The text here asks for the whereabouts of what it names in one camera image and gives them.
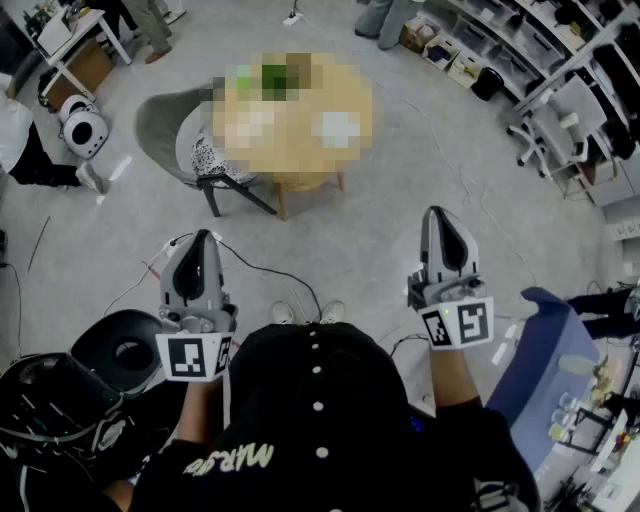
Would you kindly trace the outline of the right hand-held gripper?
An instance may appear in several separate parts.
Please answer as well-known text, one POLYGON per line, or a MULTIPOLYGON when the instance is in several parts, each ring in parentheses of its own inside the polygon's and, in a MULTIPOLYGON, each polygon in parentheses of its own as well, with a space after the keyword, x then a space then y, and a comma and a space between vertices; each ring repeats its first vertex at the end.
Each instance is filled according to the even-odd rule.
POLYGON ((426 328, 431 348, 463 350, 492 342, 494 300, 487 295, 483 277, 476 274, 478 245, 449 210, 433 206, 424 213, 420 259, 424 270, 408 277, 407 298, 426 328), (451 271, 464 277, 448 280, 451 271))

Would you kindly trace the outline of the person's left forearm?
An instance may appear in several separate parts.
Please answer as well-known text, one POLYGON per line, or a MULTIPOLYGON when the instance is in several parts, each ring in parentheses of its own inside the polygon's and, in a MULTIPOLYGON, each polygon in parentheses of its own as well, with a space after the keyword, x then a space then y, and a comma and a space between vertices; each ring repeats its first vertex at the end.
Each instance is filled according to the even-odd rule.
POLYGON ((224 383, 190 382, 186 389, 173 443, 212 447, 224 431, 224 383))

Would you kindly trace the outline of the black office chair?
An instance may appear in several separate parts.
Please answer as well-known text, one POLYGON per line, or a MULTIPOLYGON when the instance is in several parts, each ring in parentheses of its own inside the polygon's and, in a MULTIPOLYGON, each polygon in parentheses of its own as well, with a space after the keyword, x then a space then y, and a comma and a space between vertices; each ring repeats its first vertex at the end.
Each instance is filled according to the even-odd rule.
POLYGON ((66 484, 131 476, 167 439, 133 417, 161 367, 159 331, 152 315, 119 311, 69 351, 22 356, 0 375, 0 474, 14 479, 14 510, 45 512, 66 484))

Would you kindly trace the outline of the patterned white seat cushion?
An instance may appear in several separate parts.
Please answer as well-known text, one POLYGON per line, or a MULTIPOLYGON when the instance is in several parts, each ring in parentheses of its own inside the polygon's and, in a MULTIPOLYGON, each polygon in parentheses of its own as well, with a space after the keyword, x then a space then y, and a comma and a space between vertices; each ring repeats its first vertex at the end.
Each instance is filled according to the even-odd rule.
POLYGON ((224 174, 240 185, 247 185, 256 179, 254 173, 237 169, 226 159, 224 150, 214 145, 211 122, 204 124, 196 136, 191 151, 191 166, 198 177, 224 174))

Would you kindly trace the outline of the grey shell chair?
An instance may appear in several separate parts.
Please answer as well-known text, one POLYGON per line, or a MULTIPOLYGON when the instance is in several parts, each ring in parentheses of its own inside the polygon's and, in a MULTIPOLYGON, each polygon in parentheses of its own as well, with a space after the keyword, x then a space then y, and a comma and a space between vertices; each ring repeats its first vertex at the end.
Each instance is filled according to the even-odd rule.
POLYGON ((211 85, 201 85, 182 92, 154 95, 137 109, 134 135, 140 149, 160 168, 185 186, 204 193, 215 217, 220 217, 214 190, 223 183, 270 215, 277 211, 253 194, 250 184, 241 185, 225 174, 200 177, 184 171, 178 162, 177 143, 181 127, 199 107, 222 98, 224 79, 217 77, 211 85))

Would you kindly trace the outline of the round wooden table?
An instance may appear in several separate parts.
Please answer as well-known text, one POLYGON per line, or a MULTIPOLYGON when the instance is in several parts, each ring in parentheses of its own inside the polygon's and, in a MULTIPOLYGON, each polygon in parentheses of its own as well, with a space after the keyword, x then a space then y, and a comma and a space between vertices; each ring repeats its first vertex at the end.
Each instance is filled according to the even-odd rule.
POLYGON ((229 68, 212 114, 214 143, 238 169, 273 182, 282 218, 287 193, 344 183, 349 165, 371 148, 379 120, 370 79, 334 53, 311 53, 311 77, 299 79, 286 101, 263 101, 261 67, 285 64, 287 53, 257 54, 243 64, 251 66, 250 90, 236 88, 238 65, 229 68), (323 147, 321 116, 331 111, 360 114, 361 136, 348 149, 323 147))

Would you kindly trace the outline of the black waste bin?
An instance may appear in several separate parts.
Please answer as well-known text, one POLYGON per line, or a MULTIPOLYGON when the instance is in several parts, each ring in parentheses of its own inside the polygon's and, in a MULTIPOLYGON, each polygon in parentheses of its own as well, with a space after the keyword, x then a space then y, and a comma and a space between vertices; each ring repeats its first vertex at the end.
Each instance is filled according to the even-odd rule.
POLYGON ((503 87, 504 79, 502 76, 495 69, 484 67, 475 83, 471 86, 471 91, 480 100, 489 102, 503 87))

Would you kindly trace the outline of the white drawer cabinet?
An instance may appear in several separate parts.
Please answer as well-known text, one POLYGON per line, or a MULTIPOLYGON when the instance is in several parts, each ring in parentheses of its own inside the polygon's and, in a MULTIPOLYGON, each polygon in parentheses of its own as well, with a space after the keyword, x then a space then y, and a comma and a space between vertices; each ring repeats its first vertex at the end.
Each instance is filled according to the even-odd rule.
POLYGON ((602 210, 614 241, 640 237, 640 202, 636 198, 605 205, 602 210))

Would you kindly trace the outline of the white dome device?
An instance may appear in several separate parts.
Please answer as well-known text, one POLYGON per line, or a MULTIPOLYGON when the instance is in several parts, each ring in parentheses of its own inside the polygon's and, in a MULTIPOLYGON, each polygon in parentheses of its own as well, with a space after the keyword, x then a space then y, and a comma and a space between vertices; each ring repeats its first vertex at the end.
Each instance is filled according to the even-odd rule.
POLYGON ((72 115, 80 111, 97 112, 98 109, 95 104, 84 95, 74 94, 69 96, 59 110, 60 122, 65 124, 72 115))
POLYGON ((92 159, 109 137, 104 118, 95 111, 79 110, 63 126, 63 138, 69 149, 84 160, 92 159))

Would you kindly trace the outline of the cardboard box with yellow item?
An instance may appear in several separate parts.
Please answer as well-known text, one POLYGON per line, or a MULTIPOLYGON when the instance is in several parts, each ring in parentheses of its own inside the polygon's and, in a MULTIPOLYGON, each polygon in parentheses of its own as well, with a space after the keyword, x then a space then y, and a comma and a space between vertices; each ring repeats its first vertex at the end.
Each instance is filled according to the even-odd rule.
POLYGON ((451 62, 447 75, 464 89, 470 89, 478 80, 483 65, 474 56, 460 52, 451 62))

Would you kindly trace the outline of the person's black jacket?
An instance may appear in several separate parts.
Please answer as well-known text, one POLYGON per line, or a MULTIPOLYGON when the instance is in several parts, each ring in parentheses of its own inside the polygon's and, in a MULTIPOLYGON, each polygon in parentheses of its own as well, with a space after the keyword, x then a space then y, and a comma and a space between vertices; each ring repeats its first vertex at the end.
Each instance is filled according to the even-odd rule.
POLYGON ((506 419, 481 398, 413 422, 392 358, 347 323, 250 334, 212 447, 173 441, 95 512, 540 512, 506 419))

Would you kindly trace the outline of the cardboard box with blue item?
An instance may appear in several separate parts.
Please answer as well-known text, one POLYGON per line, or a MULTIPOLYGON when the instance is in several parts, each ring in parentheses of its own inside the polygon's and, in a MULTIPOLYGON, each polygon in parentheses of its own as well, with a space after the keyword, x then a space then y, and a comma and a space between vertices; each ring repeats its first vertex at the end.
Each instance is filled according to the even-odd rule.
POLYGON ((447 70, 459 53, 457 42, 440 34, 425 45, 422 58, 437 69, 447 70))

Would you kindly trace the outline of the cardboard box with beige items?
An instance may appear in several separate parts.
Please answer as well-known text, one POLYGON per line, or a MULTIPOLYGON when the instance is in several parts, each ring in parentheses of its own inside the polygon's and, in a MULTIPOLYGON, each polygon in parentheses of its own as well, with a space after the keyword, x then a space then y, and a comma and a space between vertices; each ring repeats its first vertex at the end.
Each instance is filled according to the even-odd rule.
POLYGON ((408 50, 421 54, 426 45, 440 32, 437 24, 419 17, 408 20, 402 27, 399 43, 408 50))

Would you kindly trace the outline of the white storage shelving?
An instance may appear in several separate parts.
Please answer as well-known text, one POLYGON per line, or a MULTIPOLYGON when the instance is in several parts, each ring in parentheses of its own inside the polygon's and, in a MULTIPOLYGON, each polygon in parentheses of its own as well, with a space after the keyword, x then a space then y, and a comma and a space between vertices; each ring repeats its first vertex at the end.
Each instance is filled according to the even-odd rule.
POLYGON ((525 113, 574 76, 596 91, 609 117, 590 139, 603 160, 582 168, 595 179, 588 193, 599 206, 640 194, 640 0, 620 1, 618 16, 515 107, 525 113))

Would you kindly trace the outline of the large cardboard box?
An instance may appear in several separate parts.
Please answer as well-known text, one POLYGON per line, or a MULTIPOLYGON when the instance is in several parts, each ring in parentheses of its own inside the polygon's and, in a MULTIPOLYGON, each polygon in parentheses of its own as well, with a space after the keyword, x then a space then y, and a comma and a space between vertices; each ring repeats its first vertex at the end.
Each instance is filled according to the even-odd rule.
MULTIPOLYGON (((84 42, 65 63, 67 69, 94 93, 115 67, 115 63, 95 39, 84 42)), ((44 87, 42 96, 55 110, 59 110, 69 96, 83 94, 60 71, 44 87)))

